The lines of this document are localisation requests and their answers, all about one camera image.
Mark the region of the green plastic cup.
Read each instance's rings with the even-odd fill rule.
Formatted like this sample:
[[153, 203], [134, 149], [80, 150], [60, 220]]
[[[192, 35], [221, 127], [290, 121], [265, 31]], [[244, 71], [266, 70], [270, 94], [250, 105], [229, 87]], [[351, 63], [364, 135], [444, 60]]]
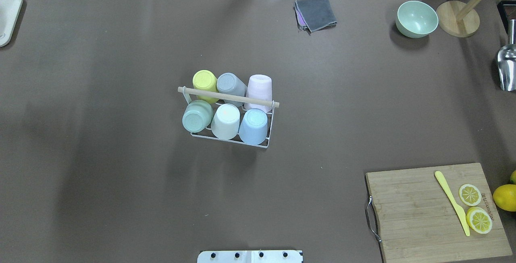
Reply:
[[188, 104], [182, 117], [183, 127], [190, 133], [198, 133], [212, 122], [214, 111], [204, 100], [194, 100]]

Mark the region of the grey folded cloth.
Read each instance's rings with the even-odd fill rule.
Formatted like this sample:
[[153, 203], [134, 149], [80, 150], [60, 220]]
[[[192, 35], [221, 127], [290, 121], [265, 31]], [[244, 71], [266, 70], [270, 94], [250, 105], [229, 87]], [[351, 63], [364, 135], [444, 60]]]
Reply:
[[329, 0], [296, 0], [297, 7], [306, 23], [306, 30], [313, 33], [337, 25]]

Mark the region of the lemon half slice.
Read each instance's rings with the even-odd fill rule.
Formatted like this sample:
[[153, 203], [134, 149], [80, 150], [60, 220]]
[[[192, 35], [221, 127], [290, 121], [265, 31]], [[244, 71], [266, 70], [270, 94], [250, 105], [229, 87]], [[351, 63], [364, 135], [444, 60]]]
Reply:
[[479, 234], [488, 234], [493, 227], [492, 219], [483, 208], [474, 206], [466, 212], [466, 222], [472, 230]]

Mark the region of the beige plastic tray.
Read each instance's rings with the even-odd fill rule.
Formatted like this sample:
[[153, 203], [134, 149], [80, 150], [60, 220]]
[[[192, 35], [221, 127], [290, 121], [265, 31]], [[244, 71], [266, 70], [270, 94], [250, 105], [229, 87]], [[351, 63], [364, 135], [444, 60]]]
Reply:
[[12, 38], [23, 0], [0, 0], [0, 46], [6, 46]]

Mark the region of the white plastic cup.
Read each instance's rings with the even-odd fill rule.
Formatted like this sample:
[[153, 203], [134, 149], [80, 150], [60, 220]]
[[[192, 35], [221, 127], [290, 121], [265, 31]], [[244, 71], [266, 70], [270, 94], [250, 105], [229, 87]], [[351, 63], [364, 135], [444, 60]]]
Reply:
[[211, 129], [215, 137], [231, 140], [239, 131], [240, 111], [232, 104], [220, 105], [212, 118]]

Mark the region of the grey plastic cup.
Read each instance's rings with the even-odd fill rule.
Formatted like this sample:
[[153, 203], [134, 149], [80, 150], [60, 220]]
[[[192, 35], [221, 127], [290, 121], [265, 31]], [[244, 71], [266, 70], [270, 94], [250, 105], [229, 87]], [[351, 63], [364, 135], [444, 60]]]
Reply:
[[235, 74], [227, 72], [217, 78], [217, 90], [219, 93], [245, 97], [247, 85]]

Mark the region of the metal scoop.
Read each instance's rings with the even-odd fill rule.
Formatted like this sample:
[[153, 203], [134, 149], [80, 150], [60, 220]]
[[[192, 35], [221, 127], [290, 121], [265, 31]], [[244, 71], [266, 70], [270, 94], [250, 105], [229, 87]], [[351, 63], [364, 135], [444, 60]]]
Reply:
[[503, 91], [516, 90], [516, 20], [508, 23], [508, 44], [497, 54], [498, 74]]

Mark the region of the wooden mug tree stand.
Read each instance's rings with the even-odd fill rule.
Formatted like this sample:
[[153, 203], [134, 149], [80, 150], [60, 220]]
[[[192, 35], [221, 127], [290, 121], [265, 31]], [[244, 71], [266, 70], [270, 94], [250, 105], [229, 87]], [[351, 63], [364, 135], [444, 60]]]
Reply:
[[454, 37], [470, 37], [480, 26], [479, 14], [475, 7], [482, 0], [470, 0], [466, 4], [461, 1], [446, 1], [438, 6], [436, 14], [439, 26]]

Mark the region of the yellow plastic knife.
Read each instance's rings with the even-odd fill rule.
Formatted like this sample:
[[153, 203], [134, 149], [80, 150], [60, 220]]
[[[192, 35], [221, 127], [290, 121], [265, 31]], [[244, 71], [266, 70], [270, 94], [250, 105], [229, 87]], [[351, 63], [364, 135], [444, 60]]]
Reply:
[[446, 197], [450, 201], [450, 204], [453, 206], [453, 209], [455, 210], [455, 213], [461, 223], [464, 235], [469, 237], [470, 236], [470, 227], [466, 221], [466, 212], [455, 200], [455, 197], [454, 197], [443, 173], [441, 171], [437, 170], [434, 172], [434, 176], [435, 176], [437, 182], [439, 183], [440, 187], [443, 189]]

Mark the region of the blue plastic cup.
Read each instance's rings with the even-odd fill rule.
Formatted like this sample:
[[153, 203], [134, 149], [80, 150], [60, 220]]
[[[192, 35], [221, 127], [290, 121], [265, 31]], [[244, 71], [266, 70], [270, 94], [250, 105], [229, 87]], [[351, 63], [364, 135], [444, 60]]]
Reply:
[[244, 114], [238, 134], [244, 143], [259, 145], [265, 141], [267, 131], [268, 118], [266, 113], [258, 108], [252, 108]]

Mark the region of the yellow lemon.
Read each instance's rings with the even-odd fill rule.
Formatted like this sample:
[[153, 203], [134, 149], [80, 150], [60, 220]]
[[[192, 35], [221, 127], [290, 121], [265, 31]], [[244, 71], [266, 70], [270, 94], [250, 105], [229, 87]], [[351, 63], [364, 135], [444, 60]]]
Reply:
[[492, 195], [496, 206], [505, 211], [516, 211], [516, 186], [514, 184], [501, 185]]
[[510, 184], [516, 184], [516, 170], [514, 170], [509, 177]]

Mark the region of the yellow plastic cup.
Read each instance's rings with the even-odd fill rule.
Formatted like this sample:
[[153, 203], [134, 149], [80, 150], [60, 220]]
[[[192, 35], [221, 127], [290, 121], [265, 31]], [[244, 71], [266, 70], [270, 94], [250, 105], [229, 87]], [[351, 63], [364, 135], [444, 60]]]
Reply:
[[[197, 90], [211, 91], [211, 92], [218, 93], [217, 78], [209, 70], [197, 71], [192, 78], [192, 85], [193, 85], [194, 89], [197, 89]], [[209, 104], [214, 104], [214, 103], [218, 102], [218, 98], [208, 97], [208, 96], [203, 96], [203, 95], [197, 95], [197, 99], [204, 100]]]

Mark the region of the wooden cutting board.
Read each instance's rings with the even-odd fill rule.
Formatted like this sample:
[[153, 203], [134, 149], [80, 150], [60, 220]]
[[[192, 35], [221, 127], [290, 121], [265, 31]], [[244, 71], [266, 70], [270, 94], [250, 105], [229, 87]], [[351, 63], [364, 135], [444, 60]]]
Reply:
[[[479, 206], [493, 223], [488, 234], [466, 236], [435, 178], [444, 175], [456, 202], [463, 184], [481, 191]], [[369, 172], [365, 175], [385, 263], [446, 263], [513, 254], [480, 163]]]

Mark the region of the pink plastic cup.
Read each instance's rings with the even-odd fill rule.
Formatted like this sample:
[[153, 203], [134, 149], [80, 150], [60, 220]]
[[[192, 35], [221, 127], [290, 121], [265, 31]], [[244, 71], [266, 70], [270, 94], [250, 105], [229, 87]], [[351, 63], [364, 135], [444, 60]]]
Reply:
[[[269, 76], [262, 74], [252, 75], [248, 81], [246, 97], [272, 101], [272, 79]], [[245, 103], [243, 108], [247, 110], [258, 108], [263, 110], [265, 113], [269, 113], [272, 110], [272, 107], [270, 106], [249, 103]]]

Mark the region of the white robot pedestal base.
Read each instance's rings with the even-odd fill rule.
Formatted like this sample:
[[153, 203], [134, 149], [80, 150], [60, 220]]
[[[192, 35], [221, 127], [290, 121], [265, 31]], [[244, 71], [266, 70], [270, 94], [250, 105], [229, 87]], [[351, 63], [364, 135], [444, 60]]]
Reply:
[[299, 250], [202, 251], [197, 263], [303, 263]]

